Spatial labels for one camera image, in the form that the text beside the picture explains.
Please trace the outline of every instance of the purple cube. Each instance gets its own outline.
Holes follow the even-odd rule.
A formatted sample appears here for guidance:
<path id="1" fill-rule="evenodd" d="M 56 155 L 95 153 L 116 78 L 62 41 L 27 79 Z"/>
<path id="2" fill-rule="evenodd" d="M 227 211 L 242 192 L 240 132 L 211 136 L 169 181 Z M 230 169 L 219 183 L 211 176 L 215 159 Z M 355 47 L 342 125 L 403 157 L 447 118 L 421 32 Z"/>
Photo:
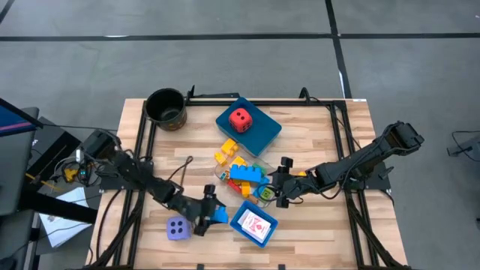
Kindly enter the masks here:
<path id="1" fill-rule="evenodd" d="M 169 240 L 189 239 L 191 237 L 190 223 L 185 217 L 171 217 L 166 222 L 166 235 Z"/>

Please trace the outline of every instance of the blue tray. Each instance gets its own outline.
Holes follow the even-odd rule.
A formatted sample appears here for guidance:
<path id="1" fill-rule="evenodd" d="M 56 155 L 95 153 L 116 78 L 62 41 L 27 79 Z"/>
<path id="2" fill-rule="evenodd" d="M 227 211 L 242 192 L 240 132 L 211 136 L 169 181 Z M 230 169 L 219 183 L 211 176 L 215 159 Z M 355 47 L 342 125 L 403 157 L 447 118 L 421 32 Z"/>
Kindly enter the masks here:
<path id="1" fill-rule="evenodd" d="M 263 218 L 264 220 L 270 222 L 270 232 L 268 232 L 268 235 L 267 237 L 265 237 L 265 241 L 263 241 L 263 243 L 260 243 L 258 242 L 257 240 L 255 240 L 255 238 L 251 237 L 248 233 L 246 233 L 243 229 L 242 229 L 242 225 L 239 224 L 239 219 L 240 217 L 243 215 L 243 213 L 245 212 L 245 210 L 250 210 L 252 211 L 254 214 L 258 215 L 259 217 Z M 249 202 L 249 201 L 244 201 L 240 208 L 238 209 L 237 213 L 235 214 L 235 216 L 233 217 L 232 221 L 230 221 L 230 226 L 235 229 L 237 232 L 241 233 L 243 236 L 245 236 L 246 238 L 250 239 L 253 243 L 255 243 L 257 246 L 261 247 L 261 248 L 264 248 L 267 243 L 269 242 L 270 240 L 270 237 L 272 237 L 272 234 L 273 232 L 275 231 L 275 228 L 277 228 L 277 225 L 278 225 L 278 221 L 276 219 L 274 219 L 272 216 L 270 216 L 269 214 L 265 213 L 262 209 L 260 209 L 258 206 L 254 205 L 253 203 Z"/>
<path id="2" fill-rule="evenodd" d="M 238 108 L 246 109 L 252 116 L 253 124 L 244 133 L 236 132 L 230 125 L 228 118 L 230 113 Z M 263 150 L 277 137 L 282 126 L 274 119 L 259 110 L 244 97 L 237 99 L 225 112 L 217 118 L 217 125 L 228 137 L 234 139 L 238 144 L 255 157 L 262 154 Z"/>

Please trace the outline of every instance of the black bucket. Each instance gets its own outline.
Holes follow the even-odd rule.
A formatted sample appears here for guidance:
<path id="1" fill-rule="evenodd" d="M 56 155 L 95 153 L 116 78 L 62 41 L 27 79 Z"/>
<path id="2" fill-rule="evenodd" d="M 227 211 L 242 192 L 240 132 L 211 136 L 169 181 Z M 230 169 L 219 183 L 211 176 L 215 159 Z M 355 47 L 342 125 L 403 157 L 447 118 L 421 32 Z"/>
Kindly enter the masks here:
<path id="1" fill-rule="evenodd" d="M 187 121 L 183 94 L 173 88 L 157 90 L 148 97 L 145 114 L 164 131 L 176 131 Z"/>

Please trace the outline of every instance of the wooden tabletop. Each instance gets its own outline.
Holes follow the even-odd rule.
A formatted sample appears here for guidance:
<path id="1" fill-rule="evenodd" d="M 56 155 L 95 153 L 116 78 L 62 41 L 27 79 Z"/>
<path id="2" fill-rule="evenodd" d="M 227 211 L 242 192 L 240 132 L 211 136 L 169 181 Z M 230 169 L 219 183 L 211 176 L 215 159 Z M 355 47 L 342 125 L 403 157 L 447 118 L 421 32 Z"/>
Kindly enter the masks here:
<path id="1" fill-rule="evenodd" d="M 140 123 L 143 99 L 127 99 L 124 104 L 118 136 L 124 149 L 133 149 Z M 362 146 L 375 138 L 367 102 L 346 100 L 353 136 Z M 264 113 L 282 125 L 275 141 L 260 156 L 273 167 L 281 157 L 293 158 L 295 174 L 314 165 L 337 161 L 337 149 L 329 111 L 317 106 L 261 106 Z M 184 195 L 202 198 L 203 185 L 216 184 L 217 197 L 227 206 L 232 218 L 242 198 L 231 196 L 224 183 L 214 175 L 216 161 L 213 158 L 227 136 L 218 130 L 215 119 L 225 106 L 189 106 L 187 124 L 180 130 L 165 132 L 157 129 L 154 141 L 154 174 L 167 178 L 181 166 L 188 155 L 194 160 L 188 166 L 184 180 Z M 145 153 L 149 123 L 145 128 L 142 154 Z M 344 152 L 348 155 L 347 142 L 342 132 Z M 179 181 L 181 173 L 173 178 Z M 114 191 L 106 192 L 101 199 L 91 239 L 95 252 L 99 222 Z M 368 210 L 373 231 L 390 254 L 406 264 L 400 233 L 392 202 L 379 191 L 366 191 Z M 111 242 L 119 229 L 125 192 L 115 199 L 107 213 L 100 240 L 100 252 Z M 288 209 L 266 208 L 278 220 L 278 227 L 263 249 L 234 231 L 229 224 L 211 226 L 204 237 L 194 235 L 186 241 L 167 239 L 167 219 L 178 215 L 146 196 L 142 213 L 135 269 L 195 269 L 198 263 L 206 269 L 277 269 L 285 264 L 287 269 L 355 269 L 352 236 L 343 193 L 327 200 L 319 195 L 303 196 L 304 203 L 290 205 Z M 365 262 L 368 249 L 361 233 Z M 125 237 L 122 263 L 126 263 L 130 234 Z"/>

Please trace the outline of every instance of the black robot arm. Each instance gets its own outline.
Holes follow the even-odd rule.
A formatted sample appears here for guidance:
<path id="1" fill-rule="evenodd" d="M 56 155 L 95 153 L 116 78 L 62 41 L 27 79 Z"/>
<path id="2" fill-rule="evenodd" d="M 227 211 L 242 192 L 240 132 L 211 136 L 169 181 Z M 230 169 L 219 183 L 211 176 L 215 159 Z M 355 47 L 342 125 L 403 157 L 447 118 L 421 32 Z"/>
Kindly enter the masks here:
<path id="1" fill-rule="evenodd" d="M 183 187 L 174 181 L 154 177 L 149 169 L 151 164 L 146 164 L 150 161 L 141 162 L 134 158 L 131 151 L 122 151 L 119 143 L 112 134 L 96 131 L 85 141 L 83 151 L 87 158 L 115 167 L 123 179 L 137 190 L 150 193 L 153 200 L 165 208 L 183 215 L 194 224 L 193 233 L 198 236 L 203 236 L 210 225 L 228 221 L 225 205 L 217 199 L 213 184 L 205 186 L 202 199 L 185 196 Z"/>
<path id="2" fill-rule="evenodd" d="M 307 176 L 290 175 L 293 160 L 282 157 L 282 166 L 272 173 L 272 187 L 277 196 L 277 207 L 288 208 L 289 199 L 302 194 L 320 194 L 333 188 L 348 185 L 350 179 L 364 181 L 374 167 L 391 155 L 408 155 L 420 148 L 424 139 L 410 124 L 401 121 L 390 124 L 382 135 L 369 145 L 337 162 L 321 163 L 309 169 Z"/>

